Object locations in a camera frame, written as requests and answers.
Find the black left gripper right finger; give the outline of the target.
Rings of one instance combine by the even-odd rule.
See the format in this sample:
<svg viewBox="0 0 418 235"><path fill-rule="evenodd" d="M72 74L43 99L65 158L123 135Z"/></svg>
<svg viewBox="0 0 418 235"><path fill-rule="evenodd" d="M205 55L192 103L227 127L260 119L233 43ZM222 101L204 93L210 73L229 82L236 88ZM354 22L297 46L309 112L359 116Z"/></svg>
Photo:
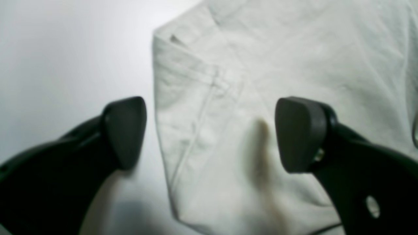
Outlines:
<svg viewBox="0 0 418 235"><path fill-rule="evenodd" d="M417 234L417 163L338 122L331 106L280 98L275 126L281 163L312 173L347 235Z"/></svg>

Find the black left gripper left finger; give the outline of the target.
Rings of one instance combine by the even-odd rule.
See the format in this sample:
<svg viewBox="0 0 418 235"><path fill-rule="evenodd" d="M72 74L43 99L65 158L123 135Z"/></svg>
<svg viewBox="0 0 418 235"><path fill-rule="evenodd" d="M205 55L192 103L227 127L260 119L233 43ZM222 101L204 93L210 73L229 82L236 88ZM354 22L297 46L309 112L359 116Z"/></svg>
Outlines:
<svg viewBox="0 0 418 235"><path fill-rule="evenodd" d="M117 100L59 139L3 163L1 225L12 235L79 234L106 179L135 167L146 122L142 97Z"/></svg>

